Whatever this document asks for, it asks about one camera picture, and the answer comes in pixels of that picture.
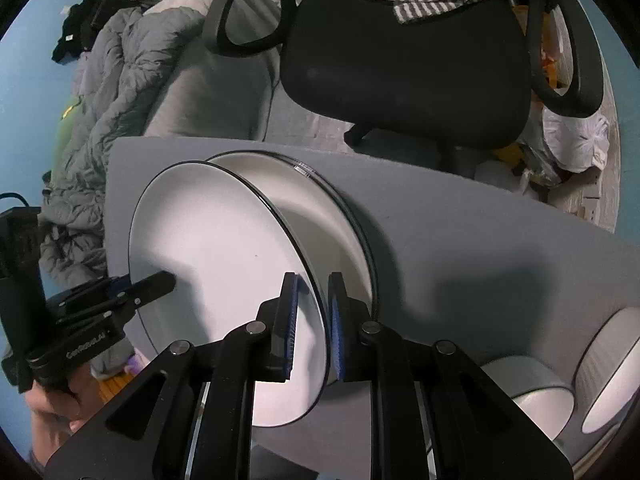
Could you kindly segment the person left hand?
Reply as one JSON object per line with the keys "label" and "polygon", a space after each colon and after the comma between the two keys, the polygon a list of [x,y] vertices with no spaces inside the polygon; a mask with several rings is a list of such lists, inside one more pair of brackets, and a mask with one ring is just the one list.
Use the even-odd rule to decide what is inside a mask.
{"label": "person left hand", "polygon": [[41,466],[104,405],[89,363],[68,376],[68,388],[47,390],[34,382],[24,394],[32,412],[32,455]]}

